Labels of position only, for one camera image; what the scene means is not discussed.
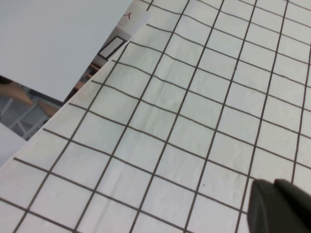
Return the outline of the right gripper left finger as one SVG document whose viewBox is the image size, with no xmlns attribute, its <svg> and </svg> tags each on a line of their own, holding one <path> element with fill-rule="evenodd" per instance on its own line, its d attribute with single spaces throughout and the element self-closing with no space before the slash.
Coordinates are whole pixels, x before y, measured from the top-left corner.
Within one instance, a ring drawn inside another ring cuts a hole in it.
<svg viewBox="0 0 311 233">
<path fill-rule="evenodd" d="M 297 214 L 274 182 L 252 182 L 247 214 L 251 233 L 309 233 L 311 214 Z"/>
</svg>

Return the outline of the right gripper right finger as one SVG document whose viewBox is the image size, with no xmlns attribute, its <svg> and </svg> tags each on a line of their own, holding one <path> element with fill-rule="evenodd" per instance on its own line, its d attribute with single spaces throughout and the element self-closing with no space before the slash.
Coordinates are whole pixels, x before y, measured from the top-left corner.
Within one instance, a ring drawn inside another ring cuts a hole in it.
<svg viewBox="0 0 311 233">
<path fill-rule="evenodd" d="M 295 186 L 288 180 L 276 179 L 274 185 L 297 214 L 311 213 L 310 194 Z"/>
</svg>

